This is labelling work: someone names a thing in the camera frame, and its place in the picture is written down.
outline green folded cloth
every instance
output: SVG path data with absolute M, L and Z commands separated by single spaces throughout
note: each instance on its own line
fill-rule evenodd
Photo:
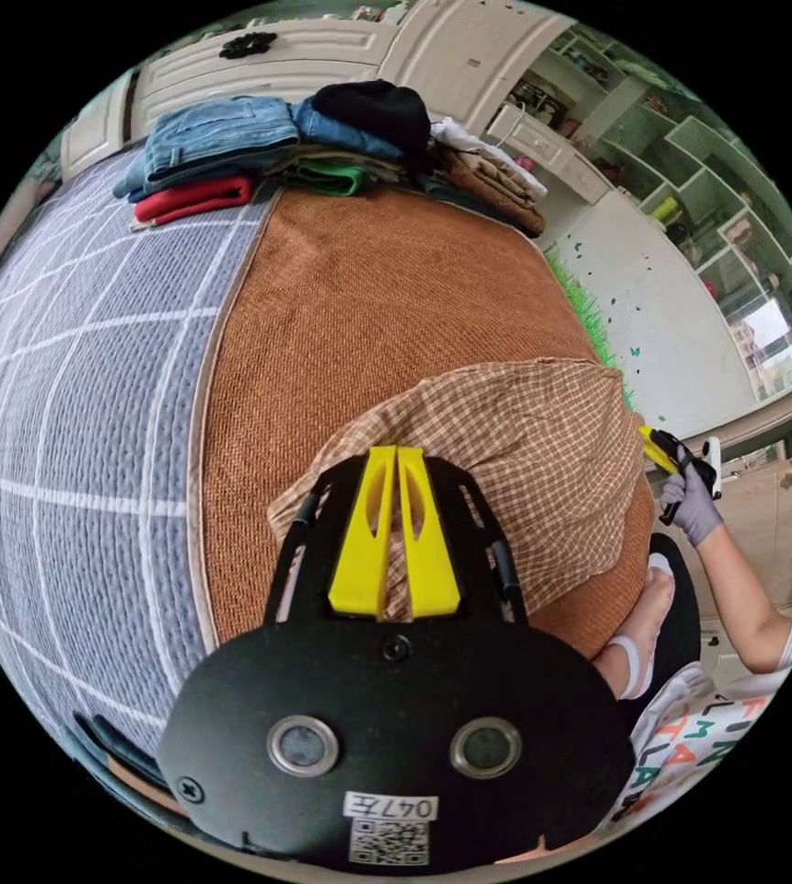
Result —
M 364 169 L 324 159 L 299 159 L 283 170 L 284 184 L 328 196 L 353 196 L 366 180 Z

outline gray quilted bedspread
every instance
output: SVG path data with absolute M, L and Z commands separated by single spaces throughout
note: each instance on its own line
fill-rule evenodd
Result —
M 0 264 L 0 663 L 57 739 L 101 714 L 153 753 L 206 653 L 188 563 L 194 393 L 275 187 L 130 232 L 88 169 Z

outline green artificial grass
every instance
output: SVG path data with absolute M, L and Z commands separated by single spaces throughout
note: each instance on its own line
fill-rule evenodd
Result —
M 596 355 L 601 360 L 601 363 L 608 368 L 616 368 L 622 374 L 623 370 L 617 365 L 617 360 L 614 358 L 613 350 L 608 343 L 605 323 L 602 321 L 601 313 L 596 307 L 596 302 L 592 295 L 554 254 L 548 252 L 544 257 L 550 265 L 553 275 L 565 292 L 565 297 L 567 297 L 568 303 L 580 320 L 580 324 L 586 329 L 589 341 L 592 343 L 592 347 L 596 351 Z M 630 411 L 634 411 L 633 392 L 627 389 L 625 376 L 623 376 L 623 399 L 626 402 L 626 407 Z

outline bed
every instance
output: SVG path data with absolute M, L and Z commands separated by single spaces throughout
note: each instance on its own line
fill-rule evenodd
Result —
M 111 196 L 133 158 L 68 181 L 0 262 L 0 664 L 56 739 L 100 714 L 153 754 L 187 674 L 259 625 L 267 506 L 344 421 L 462 365 L 595 355 L 512 229 L 267 181 L 240 209 L 134 233 Z M 388 265 L 397 247 L 413 260 Z M 460 299 L 454 261 L 477 267 Z M 357 372 L 338 280 L 375 267 Z M 618 561 L 532 623 L 594 655 L 637 598 L 652 520 L 640 471 Z

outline hand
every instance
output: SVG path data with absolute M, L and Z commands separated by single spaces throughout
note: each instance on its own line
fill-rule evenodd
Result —
M 679 460 L 684 455 L 685 449 L 679 445 Z M 666 510 L 670 504 L 680 504 L 673 521 L 696 549 L 721 524 L 721 516 L 693 465 L 689 464 L 684 472 L 684 476 L 677 472 L 668 478 L 660 507 Z

